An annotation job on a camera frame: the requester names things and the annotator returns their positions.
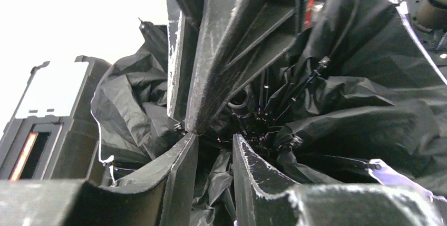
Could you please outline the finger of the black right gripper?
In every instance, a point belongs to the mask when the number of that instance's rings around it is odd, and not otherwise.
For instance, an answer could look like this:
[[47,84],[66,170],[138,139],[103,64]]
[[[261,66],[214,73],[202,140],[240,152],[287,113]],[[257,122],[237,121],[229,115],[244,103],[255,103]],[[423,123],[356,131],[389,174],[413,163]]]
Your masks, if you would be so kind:
[[185,119],[203,0],[167,0],[168,116]]
[[245,85],[295,52],[300,0],[204,0],[185,126],[201,134]]

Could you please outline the lilac umbrella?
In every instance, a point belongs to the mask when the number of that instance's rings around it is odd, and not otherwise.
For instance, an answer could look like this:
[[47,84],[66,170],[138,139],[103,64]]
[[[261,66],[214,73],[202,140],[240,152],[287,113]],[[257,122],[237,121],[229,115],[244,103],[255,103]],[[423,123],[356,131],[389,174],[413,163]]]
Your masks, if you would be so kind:
[[168,30],[101,78],[91,100],[111,182],[198,138],[188,225],[235,225],[233,136],[299,184],[380,184],[446,205],[446,61],[399,0],[300,0],[295,52],[232,97],[201,134],[168,116]]

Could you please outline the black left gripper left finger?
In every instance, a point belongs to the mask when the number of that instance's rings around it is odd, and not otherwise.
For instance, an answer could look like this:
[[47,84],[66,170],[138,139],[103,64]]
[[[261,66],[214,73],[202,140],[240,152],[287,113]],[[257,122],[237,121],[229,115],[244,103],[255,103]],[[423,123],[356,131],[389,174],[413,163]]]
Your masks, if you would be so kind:
[[116,186],[86,180],[1,182],[1,225],[188,225],[198,138],[169,151]]

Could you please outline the black plastic toolbox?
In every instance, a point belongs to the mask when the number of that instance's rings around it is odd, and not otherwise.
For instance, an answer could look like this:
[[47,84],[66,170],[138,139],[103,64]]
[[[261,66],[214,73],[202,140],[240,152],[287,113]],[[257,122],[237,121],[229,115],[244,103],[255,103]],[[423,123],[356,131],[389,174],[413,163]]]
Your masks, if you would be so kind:
[[78,56],[31,69],[1,138],[1,179],[86,179],[101,183],[99,128],[91,99],[109,62]]

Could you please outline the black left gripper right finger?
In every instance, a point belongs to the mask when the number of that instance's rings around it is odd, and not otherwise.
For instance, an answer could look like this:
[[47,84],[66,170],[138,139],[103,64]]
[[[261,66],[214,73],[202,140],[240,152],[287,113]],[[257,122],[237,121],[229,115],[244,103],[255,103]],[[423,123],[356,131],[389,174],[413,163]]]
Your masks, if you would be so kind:
[[380,184],[299,184],[233,136],[235,225],[446,225],[446,205]]

